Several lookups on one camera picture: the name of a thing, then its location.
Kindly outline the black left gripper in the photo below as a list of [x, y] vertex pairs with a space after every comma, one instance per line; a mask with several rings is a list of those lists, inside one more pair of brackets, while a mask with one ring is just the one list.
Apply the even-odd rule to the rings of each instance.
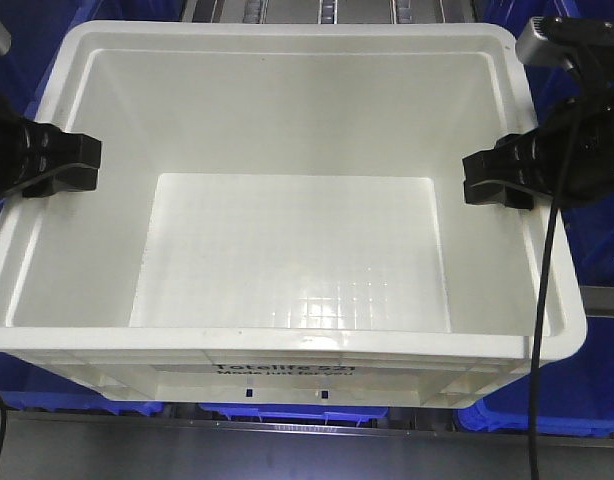
[[25, 121], [0, 94], [0, 199], [20, 182], [25, 198], [93, 191], [101, 154], [99, 140]]

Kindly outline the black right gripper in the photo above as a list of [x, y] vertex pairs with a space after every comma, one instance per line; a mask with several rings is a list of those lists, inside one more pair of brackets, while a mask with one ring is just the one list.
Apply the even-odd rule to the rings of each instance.
[[614, 94], [562, 101], [537, 136], [508, 134], [493, 148], [465, 157], [465, 202], [532, 209], [528, 192], [539, 187], [535, 156], [542, 187], [561, 208], [591, 205], [613, 194]]

